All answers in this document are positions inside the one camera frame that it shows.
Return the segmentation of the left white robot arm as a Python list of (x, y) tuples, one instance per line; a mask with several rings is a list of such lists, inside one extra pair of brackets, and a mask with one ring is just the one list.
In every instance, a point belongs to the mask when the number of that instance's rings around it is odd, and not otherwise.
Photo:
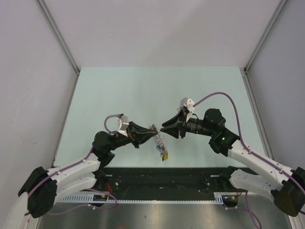
[(106, 174), (103, 168), (114, 159), (119, 147), (132, 144), (139, 148), (158, 132), (129, 122), (123, 130), (114, 134), (99, 131), (89, 153), (76, 162), (64, 166), (32, 171), (18, 194), (28, 194), (26, 215), (39, 218), (46, 214), (59, 200), (78, 191), (104, 188)]

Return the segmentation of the metal keyring disc with keys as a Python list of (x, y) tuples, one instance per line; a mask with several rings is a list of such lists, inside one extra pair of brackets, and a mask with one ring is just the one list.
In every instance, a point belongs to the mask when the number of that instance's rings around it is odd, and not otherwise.
[(150, 129), (153, 131), (157, 132), (157, 135), (153, 137), (155, 144), (156, 144), (156, 149), (160, 152), (160, 157), (162, 161), (166, 161), (169, 158), (168, 150), (166, 148), (165, 142), (164, 142), (164, 136), (160, 134), (160, 131), (156, 127), (155, 124), (152, 124), (150, 126)]

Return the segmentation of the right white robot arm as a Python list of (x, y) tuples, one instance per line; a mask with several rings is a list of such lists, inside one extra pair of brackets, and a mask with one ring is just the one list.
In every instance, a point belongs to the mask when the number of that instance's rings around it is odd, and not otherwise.
[(203, 119), (192, 118), (186, 109), (181, 109), (160, 129), (174, 138), (184, 138), (186, 133), (209, 136), (209, 145), (217, 153), (236, 160), (252, 171), (254, 175), (235, 167), (225, 169), (220, 179), (224, 191), (235, 187), (254, 192), (271, 201), (285, 214), (296, 217), (305, 205), (305, 170), (292, 169), (261, 155), (225, 127), (225, 118), (219, 109), (208, 109)]

